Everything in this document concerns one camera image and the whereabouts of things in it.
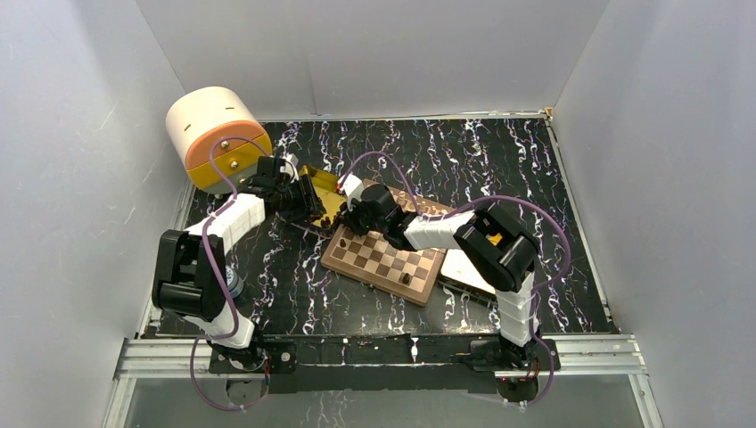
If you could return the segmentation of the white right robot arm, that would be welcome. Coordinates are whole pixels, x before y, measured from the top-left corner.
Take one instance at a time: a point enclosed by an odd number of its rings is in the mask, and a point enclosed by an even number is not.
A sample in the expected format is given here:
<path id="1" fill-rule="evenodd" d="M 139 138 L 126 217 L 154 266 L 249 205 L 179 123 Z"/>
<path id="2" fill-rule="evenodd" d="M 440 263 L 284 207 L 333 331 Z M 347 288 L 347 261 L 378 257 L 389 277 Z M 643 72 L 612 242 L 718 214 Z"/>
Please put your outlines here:
<path id="1" fill-rule="evenodd" d="M 538 245 L 497 202 L 481 198 L 445 214 L 402 208 L 386 185 L 340 185 L 339 219 L 357 235 L 376 232 L 401 251 L 458 250 L 495 290 L 503 360 L 526 368 L 538 355 L 533 314 Z"/>

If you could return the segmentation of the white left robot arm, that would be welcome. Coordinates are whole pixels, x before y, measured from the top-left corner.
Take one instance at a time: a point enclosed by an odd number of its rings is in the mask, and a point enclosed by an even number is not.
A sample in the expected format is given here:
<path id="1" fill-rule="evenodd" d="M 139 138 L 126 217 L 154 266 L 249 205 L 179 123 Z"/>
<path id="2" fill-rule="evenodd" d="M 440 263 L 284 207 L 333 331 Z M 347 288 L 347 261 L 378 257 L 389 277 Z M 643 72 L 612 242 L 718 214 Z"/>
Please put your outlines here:
<path id="1" fill-rule="evenodd" d="M 270 217 L 309 223 L 326 209 L 312 176 L 298 172 L 288 158 L 261 157 L 255 173 L 230 190 L 227 201 L 201 222 L 162 234 L 152 303 L 198 326 L 206 341 L 232 350 L 241 369 L 255 371 L 265 363 L 267 349 L 256 324 L 235 306 L 226 255 Z"/>

